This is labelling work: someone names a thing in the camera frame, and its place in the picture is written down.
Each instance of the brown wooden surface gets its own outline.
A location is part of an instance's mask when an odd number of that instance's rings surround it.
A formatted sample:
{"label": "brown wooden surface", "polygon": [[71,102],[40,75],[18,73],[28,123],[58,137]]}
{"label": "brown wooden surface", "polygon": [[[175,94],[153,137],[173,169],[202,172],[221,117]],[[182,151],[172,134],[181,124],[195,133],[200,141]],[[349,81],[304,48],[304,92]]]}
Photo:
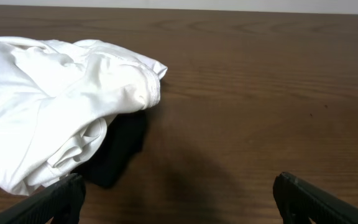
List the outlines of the brown wooden surface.
{"label": "brown wooden surface", "polygon": [[[358,16],[0,6],[0,36],[168,66],[144,152],[81,223],[281,223],[281,171],[358,206]],[[0,190],[0,211],[22,200]]]}

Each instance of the white wall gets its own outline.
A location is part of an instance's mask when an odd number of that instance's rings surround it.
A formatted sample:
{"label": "white wall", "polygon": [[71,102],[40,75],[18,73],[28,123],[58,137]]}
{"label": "white wall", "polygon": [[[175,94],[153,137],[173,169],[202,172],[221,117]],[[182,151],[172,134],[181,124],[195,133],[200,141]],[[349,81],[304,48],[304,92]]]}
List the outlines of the white wall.
{"label": "white wall", "polygon": [[0,0],[0,4],[358,14],[358,0]]}

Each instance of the crumpled white fabric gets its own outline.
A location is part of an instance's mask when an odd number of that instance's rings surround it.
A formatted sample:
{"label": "crumpled white fabric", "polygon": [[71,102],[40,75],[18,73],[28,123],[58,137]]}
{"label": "crumpled white fabric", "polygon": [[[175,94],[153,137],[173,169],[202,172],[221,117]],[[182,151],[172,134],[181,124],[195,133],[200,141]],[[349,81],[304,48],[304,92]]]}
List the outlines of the crumpled white fabric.
{"label": "crumpled white fabric", "polygon": [[66,176],[117,114],[158,103],[166,71],[100,40],[0,37],[0,187],[29,195]]}

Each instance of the wooden table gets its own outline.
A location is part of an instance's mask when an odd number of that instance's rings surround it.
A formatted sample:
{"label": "wooden table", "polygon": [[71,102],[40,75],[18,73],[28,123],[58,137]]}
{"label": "wooden table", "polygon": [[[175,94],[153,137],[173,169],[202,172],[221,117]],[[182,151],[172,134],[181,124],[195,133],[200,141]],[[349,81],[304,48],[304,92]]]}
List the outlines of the wooden table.
{"label": "wooden table", "polygon": [[[101,39],[168,66],[144,151],[81,223],[281,223],[281,171],[358,207],[358,16],[0,6],[0,36]],[[22,200],[0,189],[0,211]]]}

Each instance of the black fabric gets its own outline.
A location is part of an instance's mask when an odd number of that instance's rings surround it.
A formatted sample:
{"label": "black fabric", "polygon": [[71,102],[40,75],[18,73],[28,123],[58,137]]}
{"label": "black fabric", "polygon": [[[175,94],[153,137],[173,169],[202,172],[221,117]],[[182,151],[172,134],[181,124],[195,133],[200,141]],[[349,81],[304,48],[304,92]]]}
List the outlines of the black fabric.
{"label": "black fabric", "polygon": [[140,152],[147,129],[145,111],[119,114],[109,125],[101,147],[73,172],[101,187],[112,187],[134,154]]}
{"label": "black fabric", "polygon": [[78,174],[70,174],[0,213],[0,224],[78,223],[85,199],[85,184]]}

